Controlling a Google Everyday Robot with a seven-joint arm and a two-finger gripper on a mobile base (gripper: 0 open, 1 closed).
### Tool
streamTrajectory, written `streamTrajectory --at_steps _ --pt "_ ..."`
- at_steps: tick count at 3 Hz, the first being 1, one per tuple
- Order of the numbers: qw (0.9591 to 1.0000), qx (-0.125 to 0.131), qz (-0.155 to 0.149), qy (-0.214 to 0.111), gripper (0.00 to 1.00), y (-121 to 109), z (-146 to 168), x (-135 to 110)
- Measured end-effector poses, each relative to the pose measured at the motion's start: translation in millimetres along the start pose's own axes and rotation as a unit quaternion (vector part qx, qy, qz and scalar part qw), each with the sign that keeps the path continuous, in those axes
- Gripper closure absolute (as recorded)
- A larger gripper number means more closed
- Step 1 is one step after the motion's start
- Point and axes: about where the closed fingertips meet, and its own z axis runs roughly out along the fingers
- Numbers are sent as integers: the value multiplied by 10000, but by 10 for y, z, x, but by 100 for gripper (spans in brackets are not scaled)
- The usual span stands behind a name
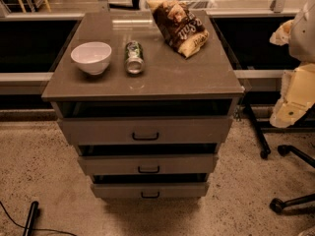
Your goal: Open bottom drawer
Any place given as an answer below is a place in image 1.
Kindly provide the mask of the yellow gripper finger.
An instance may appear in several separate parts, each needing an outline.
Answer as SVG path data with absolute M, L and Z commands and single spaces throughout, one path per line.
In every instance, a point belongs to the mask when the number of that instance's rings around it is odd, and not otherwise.
M 292 23 L 293 23 L 293 20 L 288 20 L 284 22 L 283 24 L 281 24 L 278 27 L 278 29 L 270 37 L 270 42 L 278 46 L 283 46 L 285 44 L 288 44 Z

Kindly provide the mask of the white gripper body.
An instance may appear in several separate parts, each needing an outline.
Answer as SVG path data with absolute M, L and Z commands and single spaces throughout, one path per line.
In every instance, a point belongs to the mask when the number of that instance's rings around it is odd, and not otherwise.
M 315 104 L 315 64 L 303 64 L 282 77 L 281 97 L 273 108 L 270 123 L 277 128 L 295 124 Z

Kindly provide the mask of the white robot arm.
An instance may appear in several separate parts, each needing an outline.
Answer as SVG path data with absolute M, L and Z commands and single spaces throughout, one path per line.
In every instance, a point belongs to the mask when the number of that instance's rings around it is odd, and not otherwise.
M 281 97 L 274 106 L 270 123 L 277 128 L 294 125 L 315 104 L 315 1 L 309 0 L 272 34 L 274 45 L 288 45 L 289 55 L 300 64 L 284 71 Z

